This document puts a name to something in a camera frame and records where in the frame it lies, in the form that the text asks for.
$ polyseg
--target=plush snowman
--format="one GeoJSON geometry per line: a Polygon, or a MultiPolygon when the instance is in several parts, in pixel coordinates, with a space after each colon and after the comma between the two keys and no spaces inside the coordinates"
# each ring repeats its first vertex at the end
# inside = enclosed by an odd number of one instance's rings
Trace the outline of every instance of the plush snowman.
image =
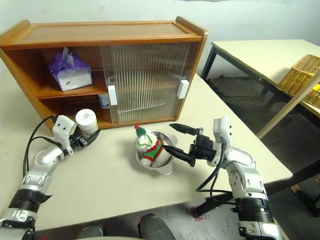
{"type": "Polygon", "coordinates": [[[146,127],[134,126],[137,140],[136,148],[143,153],[141,163],[147,167],[159,168],[165,165],[170,154],[164,150],[163,141],[146,127]]]}

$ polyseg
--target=gray floor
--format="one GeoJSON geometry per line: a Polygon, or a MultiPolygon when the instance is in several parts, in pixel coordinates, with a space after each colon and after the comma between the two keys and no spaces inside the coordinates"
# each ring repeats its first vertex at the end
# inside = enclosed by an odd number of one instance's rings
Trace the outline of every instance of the gray floor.
{"type": "MultiPolygon", "coordinates": [[[[270,109],[263,109],[272,97],[269,92],[261,97],[263,87],[255,80],[247,78],[219,78],[209,81],[211,88],[218,93],[229,107],[254,132],[258,132],[285,104],[276,103],[270,109]]],[[[292,172],[317,161],[320,158],[320,130],[302,115],[290,113],[262,141],[292,172]]],[[[319,183],[310,178],[300,186],[315,198],[320,194],[319,183]]],[[[307,208],[289,189],[270,196],[275,206],[273,213],[291,240],[320,239],[320,218],[313,217],[307,208]]],[[[189,202],[143,212],[136,212],[98,221],[106,227],[107,236],[138,237],[137,224],[140,217],[154,213],[161,217],[177,240],[240,240],[238,217],[224,205],[207,213],[197,221],[190,213],[192,206],[202,202],[189,202]]],[[[62,227],[38,232],[39,240],[75,239],[77,233],[90,223],[62,227]]]]}

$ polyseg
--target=yellow object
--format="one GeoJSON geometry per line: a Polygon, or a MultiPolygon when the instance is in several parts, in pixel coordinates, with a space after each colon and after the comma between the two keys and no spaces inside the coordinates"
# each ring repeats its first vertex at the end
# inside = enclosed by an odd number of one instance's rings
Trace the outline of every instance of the yellow object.
{"type": "MultiPolygon", "coordinates": [[[[290,69],[277,85],[277,88],[294,96],[309,82],[319,69],[320,57],[307,54],[290,69]]],[[[320,84],[314,86],[314,88],[303,98],[303,101],[320,108],[320,84]]]]}

